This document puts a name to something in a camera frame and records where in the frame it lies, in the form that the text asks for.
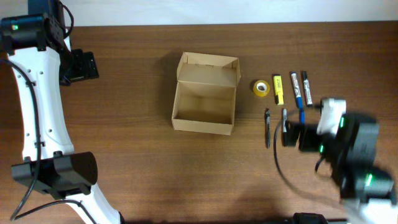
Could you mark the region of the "blue ballpoint pen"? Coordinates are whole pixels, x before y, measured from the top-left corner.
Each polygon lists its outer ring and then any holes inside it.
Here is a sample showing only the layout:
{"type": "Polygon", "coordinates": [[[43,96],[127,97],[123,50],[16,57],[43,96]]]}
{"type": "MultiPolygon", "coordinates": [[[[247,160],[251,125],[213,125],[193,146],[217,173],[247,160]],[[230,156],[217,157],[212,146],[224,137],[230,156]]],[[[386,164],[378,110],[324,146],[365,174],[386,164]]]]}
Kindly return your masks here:
{"type": "Polygon", "coordinates": [[[305,110],[303,108],[299,109],[299,122],[305,124],[305,110]]]}

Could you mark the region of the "black permanent marker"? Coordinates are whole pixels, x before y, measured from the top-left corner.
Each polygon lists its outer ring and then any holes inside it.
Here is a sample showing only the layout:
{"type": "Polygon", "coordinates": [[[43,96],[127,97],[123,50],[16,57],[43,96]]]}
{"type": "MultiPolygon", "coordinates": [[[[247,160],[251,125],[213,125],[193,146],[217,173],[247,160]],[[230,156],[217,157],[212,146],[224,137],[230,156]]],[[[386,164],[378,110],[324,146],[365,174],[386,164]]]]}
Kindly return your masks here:
{"type": "Polygon", "coordinates": [[[287,147],[287,128],[286,128],[286,121],[287,121],[287,110],[284,108],[282,110],[282,145],[287,147]]]}

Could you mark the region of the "black whiteboard marker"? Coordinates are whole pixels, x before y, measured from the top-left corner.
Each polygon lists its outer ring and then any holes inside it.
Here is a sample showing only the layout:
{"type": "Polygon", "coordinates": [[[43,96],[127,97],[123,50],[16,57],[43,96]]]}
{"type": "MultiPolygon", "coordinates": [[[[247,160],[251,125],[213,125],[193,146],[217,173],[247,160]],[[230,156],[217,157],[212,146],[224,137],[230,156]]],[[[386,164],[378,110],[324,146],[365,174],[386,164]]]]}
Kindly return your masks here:
{"type": "Polygon", "coordinates": [[[311,92],[310,92],[308,75],[307,75],[306,71],[302,71],[302,78],[303,78],[303,87],[305,90],[305,99],[306,99],[307,107],[312,107],[313,101],[312,101],[312,96],[311,96],[311,92]]]}

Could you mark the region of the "black clear ballpoint pen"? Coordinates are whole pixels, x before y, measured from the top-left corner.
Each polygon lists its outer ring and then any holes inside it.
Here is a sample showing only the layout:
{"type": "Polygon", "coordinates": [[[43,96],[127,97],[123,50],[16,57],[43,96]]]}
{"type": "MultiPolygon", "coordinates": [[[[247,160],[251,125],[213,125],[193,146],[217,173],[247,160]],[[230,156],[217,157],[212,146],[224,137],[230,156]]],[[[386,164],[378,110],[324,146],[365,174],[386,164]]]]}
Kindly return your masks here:
{"type": "Polygon", "coordinates": [[[271,114],[269,109],[266,109],[265,111],[265,123],[266,123],[266,148],[270,148],[271,146],[271,114]]]}

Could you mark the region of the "blue whiteboard marker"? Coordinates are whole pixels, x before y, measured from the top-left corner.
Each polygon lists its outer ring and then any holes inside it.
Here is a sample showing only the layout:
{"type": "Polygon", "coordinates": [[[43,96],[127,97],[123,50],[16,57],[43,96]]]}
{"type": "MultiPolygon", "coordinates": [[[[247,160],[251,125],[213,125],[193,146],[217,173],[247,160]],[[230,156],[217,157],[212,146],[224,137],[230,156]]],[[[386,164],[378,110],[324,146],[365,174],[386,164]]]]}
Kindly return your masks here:
{"type": "Polygon", "coordinates": [[[292,80],[292,86],[294,88],[295,100],[296,100],[297,107],[299,109],[302,109],[303,103],[302,103],[302,96],[301,96],[301,92],[300,92],[300,88],[299,88],[299,83],[297,80],[297,74],[295,72],[291,72],[290,77],[292,80]]]}

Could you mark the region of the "yellow highlighter marker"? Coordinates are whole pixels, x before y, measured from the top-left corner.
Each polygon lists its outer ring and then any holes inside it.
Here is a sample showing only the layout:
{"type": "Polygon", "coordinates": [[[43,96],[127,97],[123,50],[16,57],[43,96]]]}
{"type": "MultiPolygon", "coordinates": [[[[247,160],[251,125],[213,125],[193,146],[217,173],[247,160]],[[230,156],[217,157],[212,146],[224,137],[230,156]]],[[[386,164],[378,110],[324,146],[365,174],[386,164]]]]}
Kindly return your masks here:
{"type": "Polygon", "coordinates": [[[274,91],[275,91],[275,102],[277,105],[284,104],[284,93],[282,85],[282,77],[279,74],[273,76],[274,80],[274,91]]]}

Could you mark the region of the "yellow clear tape roll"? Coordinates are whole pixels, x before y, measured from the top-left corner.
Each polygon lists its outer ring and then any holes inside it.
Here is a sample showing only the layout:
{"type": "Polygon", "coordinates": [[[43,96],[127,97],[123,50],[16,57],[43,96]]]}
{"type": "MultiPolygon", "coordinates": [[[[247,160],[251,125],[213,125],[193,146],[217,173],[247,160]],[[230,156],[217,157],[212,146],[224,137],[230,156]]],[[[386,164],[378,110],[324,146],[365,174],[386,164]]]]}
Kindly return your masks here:
{"type": "Polygon", "coordinates": [[[257,80],[253,86],[253,92],[258,97],[265,97],[269,94],[270,86],[265,80],[257,80]]]}

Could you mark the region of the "brown cardboard box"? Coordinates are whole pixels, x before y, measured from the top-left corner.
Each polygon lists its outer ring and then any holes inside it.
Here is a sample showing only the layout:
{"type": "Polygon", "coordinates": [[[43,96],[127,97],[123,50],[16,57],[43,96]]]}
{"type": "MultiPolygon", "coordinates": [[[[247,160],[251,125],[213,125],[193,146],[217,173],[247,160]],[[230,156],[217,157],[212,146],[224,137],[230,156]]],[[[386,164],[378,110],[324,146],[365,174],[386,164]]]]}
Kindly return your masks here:
{"type": "Polygon", "coordinates": [[[237,57],[184,52],[177,67],[174,130],[231,135],[240,78],[237,57]]]}

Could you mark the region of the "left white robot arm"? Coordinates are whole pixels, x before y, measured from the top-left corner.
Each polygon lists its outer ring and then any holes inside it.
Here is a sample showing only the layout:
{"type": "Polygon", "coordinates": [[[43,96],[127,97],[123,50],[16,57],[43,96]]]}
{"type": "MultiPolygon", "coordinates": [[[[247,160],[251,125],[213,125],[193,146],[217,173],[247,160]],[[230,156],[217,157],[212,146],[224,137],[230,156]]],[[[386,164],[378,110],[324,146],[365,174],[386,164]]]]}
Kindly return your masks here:
{"type": "Polygon", "coordinates": [[[123,223],[99,188],[93,153],[75,152],[65,124],[60,87],[99,76],[93,53],[71,47],[70,14],[60,1],[29,0],[26,15],[1,20],[3,63],[13,70],[24,125],[23,161],[12,177],[85,223],[123,223]]]}

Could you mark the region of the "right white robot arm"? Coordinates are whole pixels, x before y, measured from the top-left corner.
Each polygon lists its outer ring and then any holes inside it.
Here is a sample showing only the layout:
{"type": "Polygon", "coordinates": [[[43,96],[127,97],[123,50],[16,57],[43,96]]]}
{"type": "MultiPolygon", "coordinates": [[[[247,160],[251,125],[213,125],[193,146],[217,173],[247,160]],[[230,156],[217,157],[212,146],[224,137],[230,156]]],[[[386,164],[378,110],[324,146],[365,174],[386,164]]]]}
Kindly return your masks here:
{"type": "Polygon", "coordinates": [[[287,122],[288,145],[317,152],[331,165],[331,178],[350,223],[397,223],[395,181],[375,166],[379,124],[368,114],[346,113],[336,134],[318,134],[313,124],[287,122]]]}

